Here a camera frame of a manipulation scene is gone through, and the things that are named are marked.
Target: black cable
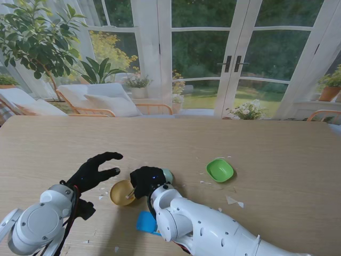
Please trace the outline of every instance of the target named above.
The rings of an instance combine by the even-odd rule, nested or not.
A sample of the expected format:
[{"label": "black cable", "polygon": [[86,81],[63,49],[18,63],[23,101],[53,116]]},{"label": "black cable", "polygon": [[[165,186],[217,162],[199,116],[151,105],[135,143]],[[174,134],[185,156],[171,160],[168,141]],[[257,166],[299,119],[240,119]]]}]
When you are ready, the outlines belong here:
[{"label": "black cable", "polygon": [[76,213],[77,213],[77,205],[78,205],[78,201],[79,201],[79,193],[78,193],[78,188],[76,186],[73,186],[73,191],[74,191],[74,196],[73,196],[73,200],[72,200],[72,208],[71,208],[71,214],[69,219],[65,222],[67,223],[66,229],[65,229],[65,234],[64,234],[64,238],[62,240],[62,242],[60,243],[58,249],[56,250],[54,256],[59,256],[60,252],[64,246],[65,240],[68,237],[71,227],[74,224],[74,220],[76,218]]}]

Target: glass pane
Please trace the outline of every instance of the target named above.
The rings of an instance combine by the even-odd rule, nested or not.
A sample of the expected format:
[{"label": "glass pane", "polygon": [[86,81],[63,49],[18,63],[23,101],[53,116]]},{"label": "glass pane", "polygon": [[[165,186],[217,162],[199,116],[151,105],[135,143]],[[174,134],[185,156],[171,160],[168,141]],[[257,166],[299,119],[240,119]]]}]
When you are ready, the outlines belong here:
[{"label": "glass pane", "polygon": [[[99,19],[101,26],[107,26],[103,5],[101,0],[93,0],[98,17],[92,19]],[[130,0],[105,0],[107,12],[109,16],[110,25],[115,27],[133,27],[133,14]]]},{"label": "glass pane", "polygon": [[139,72],[139,54],[134,33],[90,31],[90,36],[96,61],[101,62],[109,57],[111,69]]},{"label": "glass pane", "polygon": [[[339,54],[336,56],[336,59],[334,60],[334,62],[330,65],[330,67],[328,68],[327,72],[325,73],[325,75],[331,75],[333,74],[336,69],[337,69],[337,66],[341,65],[341,51],[339,52]],[[321,93],[323,91],[323,88],[325,87],[324,84],[320,84],[315,92],[316,93]]]},{"label": "glass pane", "polygon": [[183,108],[214,109],[219,80],[186,82]]},{"label": "glass pane", "polygon": [[220,76],[228,31],[172,33],[173,70],[184,78]]},{"label": "glass pane", "polygon": [[312,27],[322,4],[323,0],[263,0],[256,27]]},{"label": "glass pane", "polygon": [[236,0],[172,0],[172,27],[230,27]]},{"label": "glass pane", "polygon": [[242,65],[241,76],[273,78],[289,81],[309,31],[254,31]]},{"label": "glass pane", "polygon": [[265,118],[271,118],[279,108],[287,87],[287,84],[240,79],[233,107],[237,108],[245,102],[259,100],[261,107],[264,108]]}]

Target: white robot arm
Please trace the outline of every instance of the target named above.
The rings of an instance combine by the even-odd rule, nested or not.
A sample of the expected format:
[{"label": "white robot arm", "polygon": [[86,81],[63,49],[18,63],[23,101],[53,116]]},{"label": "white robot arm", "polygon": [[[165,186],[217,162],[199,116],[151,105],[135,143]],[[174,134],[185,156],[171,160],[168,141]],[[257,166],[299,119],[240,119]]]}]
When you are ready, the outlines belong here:
[{"label": "white robot arm", "polygon": [[15,209],[0,223],[0,242],[9,233],[8,245],[17,255],[31,255],[47,244],[45,256],[53,255],[64,237],[63,220],[70,216],[74,192],[53,185],[40,202],[25,211]]},{"label": "white robot arm", "polygon": [[163,239],[195,256],[311,256],[282,250],[251,234],[234,219],[194,203],[172,185],[157,188],[150,197]]}]

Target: green bowl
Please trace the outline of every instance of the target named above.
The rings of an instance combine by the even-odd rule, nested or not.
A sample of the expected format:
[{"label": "green bowl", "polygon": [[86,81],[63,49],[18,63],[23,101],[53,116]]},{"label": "green bowl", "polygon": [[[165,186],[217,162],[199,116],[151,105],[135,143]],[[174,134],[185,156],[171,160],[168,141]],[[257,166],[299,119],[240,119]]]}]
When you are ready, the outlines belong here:
[{"label": "green bowl", "polygon": [[233,176],[233,168],[225,160],[216,159],[206,166],[208,175],[216,182],[225,182]]}]

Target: ficus plant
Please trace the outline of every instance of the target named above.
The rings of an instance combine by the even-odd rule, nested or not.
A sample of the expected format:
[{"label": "ficus plant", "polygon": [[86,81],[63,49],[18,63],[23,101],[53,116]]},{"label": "ficus plant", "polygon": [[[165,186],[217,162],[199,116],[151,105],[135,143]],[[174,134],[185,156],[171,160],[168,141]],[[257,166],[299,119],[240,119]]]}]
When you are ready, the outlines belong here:
[{"label": "ficus plant", "polygon": [[79,57],[79,52],[72,47],[74,42],[79,43],[75,30],[87,25],[78,20],[85,16],[77,14],[69,4],[64,10],[66,17],[57,13],[60,18],[53,21],[45,19],[41,12],[52,15],[43,6],[45,1],[31,0],[27,3],[19,0],[20,5],[3,4],[14,11],[0,17],[0,48],[6,67],[9,63],[15,67],[15,62],[20,61],[34,71],[36,79],[44,73],[49,76],[56,90],[53,76],[70,75],[67,63],[72,66]]}]

